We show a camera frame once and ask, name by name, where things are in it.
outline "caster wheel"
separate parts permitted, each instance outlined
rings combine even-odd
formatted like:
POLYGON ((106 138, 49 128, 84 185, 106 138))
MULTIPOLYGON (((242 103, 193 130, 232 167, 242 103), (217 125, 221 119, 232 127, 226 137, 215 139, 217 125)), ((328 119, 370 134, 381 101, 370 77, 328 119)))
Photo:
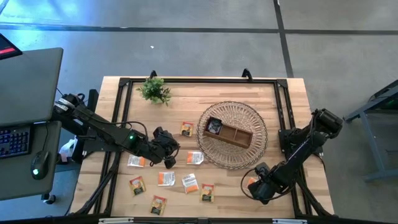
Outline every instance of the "caster wheel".
POLYGON ((55 195, 50 195, 48 200, 44 200, 44 203, 46 203, 47 205, 51 205, 55 202, 56 199, 57 197, 55 195))

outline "keyboard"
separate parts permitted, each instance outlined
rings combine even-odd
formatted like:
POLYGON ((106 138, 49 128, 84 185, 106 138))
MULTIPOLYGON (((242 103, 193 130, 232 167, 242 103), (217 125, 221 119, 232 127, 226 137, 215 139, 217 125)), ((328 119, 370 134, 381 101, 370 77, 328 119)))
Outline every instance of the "keyboard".
POLYGON ((30 153, 31 126, 0 128, 0 159, 30 153))

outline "red object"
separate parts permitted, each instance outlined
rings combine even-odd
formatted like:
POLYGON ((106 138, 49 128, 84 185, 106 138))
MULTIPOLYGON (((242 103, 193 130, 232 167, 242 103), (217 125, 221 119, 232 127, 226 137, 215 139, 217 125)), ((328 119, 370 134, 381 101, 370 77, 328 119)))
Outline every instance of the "red object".
POLYGON ((0 50, 0 54, 5 54, 5 53, 13 52, 13 51, 15 51, 15 49, 8 48, 8 49, 0 50))

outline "wooden box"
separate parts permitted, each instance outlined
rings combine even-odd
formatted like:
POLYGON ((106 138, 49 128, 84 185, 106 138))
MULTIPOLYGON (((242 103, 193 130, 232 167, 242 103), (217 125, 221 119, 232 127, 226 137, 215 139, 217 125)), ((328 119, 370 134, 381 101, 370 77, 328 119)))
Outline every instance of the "wooden box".
POLYGON ((250 131, 223 124, 222 120, 212 116, 207 120, 203 134, 245 149, 250 146, 253 136, 253 133, 250 131))

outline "small leaves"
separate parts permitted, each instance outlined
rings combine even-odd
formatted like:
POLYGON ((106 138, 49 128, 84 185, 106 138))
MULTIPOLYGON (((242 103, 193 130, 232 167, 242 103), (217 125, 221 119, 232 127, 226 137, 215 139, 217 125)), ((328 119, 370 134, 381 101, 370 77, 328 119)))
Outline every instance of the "small leaves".
POLYGON ((152 103, 165 103, 171 99, 170 88, 164 88, 164 80, 162 78, 147 78, 142 87, 136 89, 142 93, 145 100, 151 100, 152 103))

